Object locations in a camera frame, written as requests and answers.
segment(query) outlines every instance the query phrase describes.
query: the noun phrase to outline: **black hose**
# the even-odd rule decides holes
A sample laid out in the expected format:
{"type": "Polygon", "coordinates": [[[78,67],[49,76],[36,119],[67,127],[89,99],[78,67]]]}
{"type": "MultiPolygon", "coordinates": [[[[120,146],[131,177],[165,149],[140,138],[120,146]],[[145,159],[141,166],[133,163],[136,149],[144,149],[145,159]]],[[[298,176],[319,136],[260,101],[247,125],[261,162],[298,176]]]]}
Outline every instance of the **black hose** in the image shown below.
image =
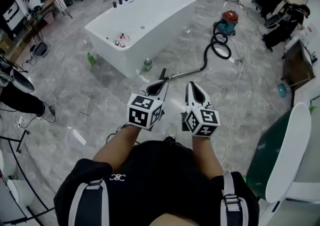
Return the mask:
{"type": "Polygon", "coordinates": [[[165,76],[165,73],[166,73],[166,69],[164,68],[162,70],[162,73],[161,73],[161,76],[160,76],[160,79],[163,79],[163,80],[172,80],[172,79],[175,79],[175,78],[178,78],[178,77],[182,77],[182,76],[186,76],[186,75],[191,75],[191,74],[194,74],[194,73],[198,73],[198,72],[202,72],[208,65],[208,51],[209,49],[211,48],[213,50],[213,52],[218,56],[220,57],[221,59],[224,59],[224,60],[228,60],[231,55],[232,55],[232,52],[231,52],[231,49],[230,47],[227,45],[227,42],[228,42],[228,37],[226,34],[222,33],[222,32],[217,32],[216,33],[216,28],[218,26],[218,24],[221,24],[221,23],[225,23],[223,20],[220,20],[218,22],[216,22],[214,25],[213,25],[213,36],[211,38],[211,42],[210,44],[207,45],[207,47],[205,48],[204,50],[204,53],[203,53],[203,66],[201,68],[198,68],[198,69],[194,69],[194,70],[190,70],[190,71],[187,71],[187,72],[183,72],[183,73],[179,73],[179,74],[175,74],[175,75],[171,75],[171,76],[165,76]],[[224,41],[219,41],[217,39],[217,36],[218,35],[221,35],[224,37],[224,41]],[[223,56],[221,55],[215,48],[215,44],[219,44],[223,47],[225,47],[227,50],[228,50],[228,56],[223,56]]]}

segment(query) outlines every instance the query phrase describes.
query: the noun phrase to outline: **green panel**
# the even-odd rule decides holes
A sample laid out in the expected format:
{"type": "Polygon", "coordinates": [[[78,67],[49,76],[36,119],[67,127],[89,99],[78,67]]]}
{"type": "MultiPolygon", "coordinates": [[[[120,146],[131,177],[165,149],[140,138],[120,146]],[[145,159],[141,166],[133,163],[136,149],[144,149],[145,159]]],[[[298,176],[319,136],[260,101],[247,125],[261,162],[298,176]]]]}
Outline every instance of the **green panel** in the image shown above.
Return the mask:
{"type": "Polygon", "coordinates": [[[266,188],[274,169],[288,127],[292,108],[261,136],[253,155],[246,182],[260,198],[266,199],[266,188]]]}

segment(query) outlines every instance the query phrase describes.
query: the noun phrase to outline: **shirt logo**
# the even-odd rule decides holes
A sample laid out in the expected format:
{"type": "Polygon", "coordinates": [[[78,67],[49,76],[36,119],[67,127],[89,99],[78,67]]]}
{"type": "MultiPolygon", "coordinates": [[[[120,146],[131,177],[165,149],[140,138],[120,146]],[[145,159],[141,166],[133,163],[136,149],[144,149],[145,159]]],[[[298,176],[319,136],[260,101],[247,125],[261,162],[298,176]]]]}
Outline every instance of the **shirt logo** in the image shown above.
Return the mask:
{"type": "Polygon", "coordinates": [[[124,182],[124,181],[125,181],[125,179],[124,179],[125,177],[126,177],[125,174],[113,174],[113,175],[111,175],[110,180],[111,180],[111,181],[121,181],[121,182],[124,182]]]}

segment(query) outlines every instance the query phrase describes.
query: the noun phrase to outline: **white bathtub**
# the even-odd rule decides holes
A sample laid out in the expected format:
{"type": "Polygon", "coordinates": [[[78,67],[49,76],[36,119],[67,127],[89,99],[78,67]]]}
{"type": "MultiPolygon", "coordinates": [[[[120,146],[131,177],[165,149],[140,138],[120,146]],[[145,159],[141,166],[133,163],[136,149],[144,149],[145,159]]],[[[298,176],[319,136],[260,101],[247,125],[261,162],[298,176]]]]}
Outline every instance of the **white bathtub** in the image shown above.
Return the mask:
{"type": "Polygon", "coordinates": [[[187,27],[196,0],[129,0],[111,8],[84,28],[96,50],[128,78],[140,73],[146,58],[154,58],[187,27]],[[116,46],[121,34],[130,41],[116,46]]]}

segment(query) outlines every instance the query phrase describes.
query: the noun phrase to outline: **marble floor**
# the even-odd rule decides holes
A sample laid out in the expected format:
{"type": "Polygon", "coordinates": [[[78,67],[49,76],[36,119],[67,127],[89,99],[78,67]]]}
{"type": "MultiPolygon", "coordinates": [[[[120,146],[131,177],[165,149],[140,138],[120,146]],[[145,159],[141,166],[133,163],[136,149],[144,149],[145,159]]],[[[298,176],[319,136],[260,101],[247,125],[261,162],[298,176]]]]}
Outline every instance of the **marble floor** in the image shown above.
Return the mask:
{"type": "MultiPolygon", "coordinates": [[[[169,126],[181,129],[180,113],[184,109],[186,84],[194,81],[203,87],[219,111],[221,126],[211,139],[215,153],[222,162],[233,123],[237,79],[237,110],[231,142],[223,168],[246,174],[261,134],[290,107],[290,95],[280,98],[276,89],[282,75],[281,50],[276,47],[269,53],[263,46],[260,32],[263,22],[253,8],[251,0],[241,0],[243,8],[225,0],[197,0],[194,15],[188,28],[174,39],[153,61],[149,72],[135,78],[126,78],[96,54],[84,26],[99,14],[112,7],[109,0],[75,1],[68,7],[73,18],[58,15],[55,23],[43,31],[46,43],[53,46],[49,54],[35,66],[24,63],[24,68],[36,90],[34,94],[56,111],[56,122],[34,120],[22,153],[18,155],[26,175],[48,207],[53,197],[77,160],[91,159],[105,144],[106,137],[126,122],[126,105],[132,93],[143,83],[159,78],[163,68],[167,75],[200,68],[203,52],[210,42],[213,23],[221,13],[235,10],[239,14],[238,36],[228,42],[232,59],[245,57],[245,65],[236,65],[208,53],[207,68],[197,74],[169,83],[165,115],[152,132],[143,130],[139,141],[162,140],[169,126]],[[87,60],[90,52],[97,65],[87,60]],[[86,141],[83,145],[73,135],[76,130],[86,141]]],[[[22,63],[30,57],[27,51],[19,58],[22,63]]],[[[1,112],[5,136],[20,138],[23,130],[17,127],[20,116],[24,122],[33,117],[19,112],[1,112]]],[[[177,140],[191,147],[190,135],[179,132],[177,140]]],[[[37,201],[35,212],[43,208],[37,201]]],[[[41,216],[44,225],[57,225],[55,213],[41,216]]]]}

